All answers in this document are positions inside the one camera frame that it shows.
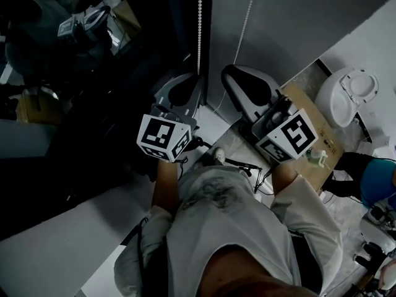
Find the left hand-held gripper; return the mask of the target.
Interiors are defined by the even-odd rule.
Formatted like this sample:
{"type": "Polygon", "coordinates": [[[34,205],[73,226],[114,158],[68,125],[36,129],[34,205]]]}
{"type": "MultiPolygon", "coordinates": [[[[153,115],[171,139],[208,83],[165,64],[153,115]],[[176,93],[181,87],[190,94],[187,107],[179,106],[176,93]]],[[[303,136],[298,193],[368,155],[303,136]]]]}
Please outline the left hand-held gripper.
{"type": "Polygon", "coordinates": [[[204,76],[186,73],[159,90],[155,95],[157,103],[150,114],[143,115],[137,136],[137,145],[146,155],[172,163],[178,159],[197,126],[195,114],[204,84],[204,76]]]}

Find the person's white shoe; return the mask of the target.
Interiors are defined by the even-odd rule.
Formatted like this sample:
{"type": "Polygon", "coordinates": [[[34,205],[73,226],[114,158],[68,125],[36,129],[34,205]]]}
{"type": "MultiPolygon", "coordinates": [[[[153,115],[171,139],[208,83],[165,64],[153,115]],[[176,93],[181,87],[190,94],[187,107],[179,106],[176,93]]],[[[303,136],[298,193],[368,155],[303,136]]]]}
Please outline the person's white shoe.
{"type": "Polygon", "coordinates": [[[213,162],[214,164],[217,165],[223,165],[225,162],[225,152],[222,148],[217,147],[214,149],[214,151],[212,152],[212,156],[213,156],[213,162]]]}

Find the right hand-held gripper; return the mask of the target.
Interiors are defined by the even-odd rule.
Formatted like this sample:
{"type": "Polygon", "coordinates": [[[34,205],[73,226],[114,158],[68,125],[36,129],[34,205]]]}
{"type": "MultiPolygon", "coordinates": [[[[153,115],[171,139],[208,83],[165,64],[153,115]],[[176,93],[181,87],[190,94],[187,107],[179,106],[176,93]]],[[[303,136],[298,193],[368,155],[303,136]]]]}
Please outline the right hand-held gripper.
{"type": "Polygon", "coordinates": [[[230,64],[222,70],[221,78],[237,111],[255,122],[251,132],[260,153],[286,163],[297,160],[318,140],[307,112],[298,109],[287,96],[278,99],[280,87],[268,74],[230,64]],[[264,105],[272,106],[264,113],[264,105]]]}

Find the person's bare chest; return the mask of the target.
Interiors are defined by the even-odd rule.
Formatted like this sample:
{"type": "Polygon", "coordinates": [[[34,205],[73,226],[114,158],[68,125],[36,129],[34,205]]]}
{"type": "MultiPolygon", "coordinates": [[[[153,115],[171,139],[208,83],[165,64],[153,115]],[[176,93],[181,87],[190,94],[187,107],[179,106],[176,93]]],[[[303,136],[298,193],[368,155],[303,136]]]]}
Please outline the person's bare chest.
{"type": "Polygon", "coordinates": [[[196,297],[318,297],[273,276],[239,246],[217,250],[207,262],[196,297]]]}

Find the white window sill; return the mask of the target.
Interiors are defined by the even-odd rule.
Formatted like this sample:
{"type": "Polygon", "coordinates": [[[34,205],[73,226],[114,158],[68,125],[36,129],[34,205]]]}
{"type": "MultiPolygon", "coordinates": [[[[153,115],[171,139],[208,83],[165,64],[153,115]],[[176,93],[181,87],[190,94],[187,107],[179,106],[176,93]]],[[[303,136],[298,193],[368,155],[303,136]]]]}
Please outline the white window sill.
{"type": "Polygon", "coordinates": [[[0,242],[0,288],[7,297],[86,297],[82,286],[149,209],[153,184],[124,186],[0,242]]]}

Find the large cardboard box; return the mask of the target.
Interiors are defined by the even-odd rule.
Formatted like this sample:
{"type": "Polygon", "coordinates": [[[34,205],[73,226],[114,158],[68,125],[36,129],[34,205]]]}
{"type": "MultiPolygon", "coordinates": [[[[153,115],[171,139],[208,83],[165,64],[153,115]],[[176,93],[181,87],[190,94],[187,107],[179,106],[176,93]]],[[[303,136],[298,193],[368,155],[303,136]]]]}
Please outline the large cardboard box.
{"type": "Polygon", "coordinates": [[[325,180],[329,177],[344,153],[340,141],[336,138],[333,129],[318,110],[317,106],[295,82],[289,82],[282,88],[282,93],[288,96],[298,109],[304,109],[316,130],[318,140],[313,147],[324,150],[328,155],[324,167],[314,166],[305,157],[295,161],[297,173],[302,175],[319,194],[325,180]]]}

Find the person's white shirt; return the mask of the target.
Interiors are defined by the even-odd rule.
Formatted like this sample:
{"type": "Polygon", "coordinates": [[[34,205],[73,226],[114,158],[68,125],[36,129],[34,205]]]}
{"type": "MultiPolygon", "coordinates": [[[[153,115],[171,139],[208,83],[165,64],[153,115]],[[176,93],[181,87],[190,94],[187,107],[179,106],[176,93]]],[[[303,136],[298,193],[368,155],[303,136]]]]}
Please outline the person's white shirt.
{"type": "Polygon", "coordinates": [[[297,176],[272,205],[254,198],[245,174],[229,166],[210,166],[186,174],[182,203],[172,217],[154,207],[114,265],[114,280],[124,297],[142,288],[139,263],[147,263],[162,241],[170,257],[171,294],[193,297],[211,256],[227,245],[246,249],[270,274],[299,284],[293,235],[302,235],[319,266],[322,287],[335,278],[343,256],[342,233],[312,186],[297,176]]]}

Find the black rod tool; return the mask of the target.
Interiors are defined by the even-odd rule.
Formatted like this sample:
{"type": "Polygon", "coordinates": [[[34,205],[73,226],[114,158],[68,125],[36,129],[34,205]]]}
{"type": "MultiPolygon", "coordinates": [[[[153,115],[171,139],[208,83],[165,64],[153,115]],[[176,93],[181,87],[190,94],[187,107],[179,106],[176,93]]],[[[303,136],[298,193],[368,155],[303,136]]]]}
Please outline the black rod tool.
{"type": "Polygon", "coordinates": [[[235,161],[230,158],[225,158],[225,163],[237,166],[239,169],[243,170],[249,178],[252,176],[252,173],[251,173],[252,170],[257,170],[259,172],[259,174],[261,174],[261,172],[262,172],[262,168],[259,166],[249,164],[249,163],[243,163],[240,161],[235,161]]]}

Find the white toilet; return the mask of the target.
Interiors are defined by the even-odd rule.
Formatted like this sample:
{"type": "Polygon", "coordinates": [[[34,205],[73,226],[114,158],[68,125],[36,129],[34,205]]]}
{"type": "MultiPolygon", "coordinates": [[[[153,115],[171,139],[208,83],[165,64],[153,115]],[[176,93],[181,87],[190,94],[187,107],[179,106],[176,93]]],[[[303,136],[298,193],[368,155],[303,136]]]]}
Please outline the white toilet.
{"type": "Polygon", "coordinates": [[[367,69],[346,67],[322,84],[315,105],[333,128],[346,128],[358,110],[377,96],[377,77],[367,69]]]}

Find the person's left forearm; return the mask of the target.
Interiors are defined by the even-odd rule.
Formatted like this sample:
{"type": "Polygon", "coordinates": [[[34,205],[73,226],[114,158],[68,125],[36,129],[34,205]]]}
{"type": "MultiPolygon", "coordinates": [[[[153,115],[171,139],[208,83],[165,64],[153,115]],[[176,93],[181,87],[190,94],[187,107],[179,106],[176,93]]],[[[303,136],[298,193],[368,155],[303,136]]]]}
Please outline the person's left forearm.
{"type": "Polygon", "coordinates": [[[157,178],[152,197],[152,206],[160,207],[175,216],[180,205],[178,166],[175,163],[158,161],[157,178]]]}

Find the black equipment pile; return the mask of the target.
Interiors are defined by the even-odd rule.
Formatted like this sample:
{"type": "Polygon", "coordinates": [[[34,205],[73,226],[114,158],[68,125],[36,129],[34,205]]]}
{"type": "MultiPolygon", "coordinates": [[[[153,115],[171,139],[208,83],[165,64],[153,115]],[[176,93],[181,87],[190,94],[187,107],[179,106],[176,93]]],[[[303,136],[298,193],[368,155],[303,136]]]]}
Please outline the black equipment pile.
{"type": "Polygon", "coordinates": [[[366,269],[371,269],[371,268],[378,268],[381,266],[381,264],[384,262],[384,260],[387,258],[387,255],[384,254],[383,250],[376,245],[375,243],[367,243],[364,242],[361,247],[363,250],[369,254],[370,259],[367,260],[363,256],[359,256],[357,254],[354,255],[353,260],[359,264],[360,266],[363,266],[366,269]]]}

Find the person's right forearm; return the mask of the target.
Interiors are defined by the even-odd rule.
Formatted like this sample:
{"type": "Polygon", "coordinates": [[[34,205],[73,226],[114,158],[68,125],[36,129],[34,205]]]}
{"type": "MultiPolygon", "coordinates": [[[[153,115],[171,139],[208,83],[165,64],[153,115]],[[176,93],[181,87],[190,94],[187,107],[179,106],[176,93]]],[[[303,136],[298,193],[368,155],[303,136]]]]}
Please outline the person's right forearm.
{"type": "Polygon", "coordinates": [[[275,197],[290,191],[293,183],[298,178],[294,163],[279,164],[272,172],[272,187],[275,197]]]}

